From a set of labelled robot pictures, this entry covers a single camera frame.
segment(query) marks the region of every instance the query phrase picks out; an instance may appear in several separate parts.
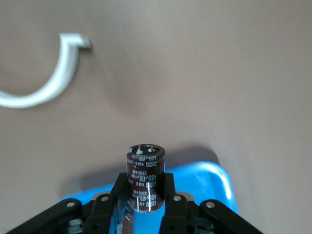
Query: screw head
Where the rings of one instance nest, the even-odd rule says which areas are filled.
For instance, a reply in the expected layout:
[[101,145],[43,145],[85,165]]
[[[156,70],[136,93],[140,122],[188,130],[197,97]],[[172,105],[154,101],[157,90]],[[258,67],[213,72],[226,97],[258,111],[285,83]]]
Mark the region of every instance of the screw head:
[[180,201],[180,200],[182,200],[182,198],[179,195],[174,196],[174,201]]
[[66,204],[66,207],[68,207],[68,208],[69,208],[69,207],[73,207],[73,206],[74,206],[74,204],[75,204],[75,203],[74,203],[74,202],[72,202],[72,201],[71,201],[71,202],[68,202],[68,203]]
[[108,199],[109,199],[108,196],[103,196],[103,197],[101,198],[101,201],[107,201]]
[[212,209],[212,208],[215,207],[215,204],[214,204],[213,202],[211,202],[211,201],[207,201],[207,202],[206,202],[206,206],[207,206],[208,208]]

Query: blue container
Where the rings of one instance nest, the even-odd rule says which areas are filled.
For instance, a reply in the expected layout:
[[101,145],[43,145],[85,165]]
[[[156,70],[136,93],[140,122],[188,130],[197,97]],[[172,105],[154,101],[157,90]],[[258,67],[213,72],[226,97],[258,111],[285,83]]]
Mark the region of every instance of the blue container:
[[[175,178],[175,190],[192,194],[195,203],[215,199],[221,201],[234,212],[238,213],[231,180],[226,171],[218,164],[212,162],[196,162],[166,170],[173,173]],[[110,191],[114,184],[108,184],[80,193],[68,195],[65,198],[75,198],[87,204],[91,198],[100,192]],[[165,206],[154,213],[135,213],[135,234],[158,234],[161,219],[165,212]]]

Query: plain background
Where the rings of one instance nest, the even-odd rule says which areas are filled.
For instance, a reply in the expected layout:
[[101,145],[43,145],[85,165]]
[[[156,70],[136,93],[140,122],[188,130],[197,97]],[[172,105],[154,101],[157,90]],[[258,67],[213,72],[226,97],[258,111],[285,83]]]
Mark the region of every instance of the plain background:
[[311,232],[311,1],[0,1],[0,89],[42,86],[69,32],[93,49],[65,92],[0,107],[1,232],[114,181],[139,143],[218,161],[262,232]]

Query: white curved object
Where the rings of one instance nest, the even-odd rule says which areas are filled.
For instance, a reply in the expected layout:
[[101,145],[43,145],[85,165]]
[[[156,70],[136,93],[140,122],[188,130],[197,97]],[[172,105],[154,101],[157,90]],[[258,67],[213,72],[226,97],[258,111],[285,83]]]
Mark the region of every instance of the white curved object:
[[54,99],[66,89],[76,71],[79,48],[91,48],[92,44],[81,34],[62,33],[59,36],[58,63],[50,79],[40,89],[25,96],[0,90],[0,106],[16,109],[36,106]]

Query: brown cylindrical capacitor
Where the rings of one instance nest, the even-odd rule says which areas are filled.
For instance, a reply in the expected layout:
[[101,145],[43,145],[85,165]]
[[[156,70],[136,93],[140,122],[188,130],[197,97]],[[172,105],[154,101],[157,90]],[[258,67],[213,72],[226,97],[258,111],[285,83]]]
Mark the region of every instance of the brown cylindrical capacitor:
[[165,150],[153,144],[127,151],[130,208],[140,213],[158,210],[164,203]]

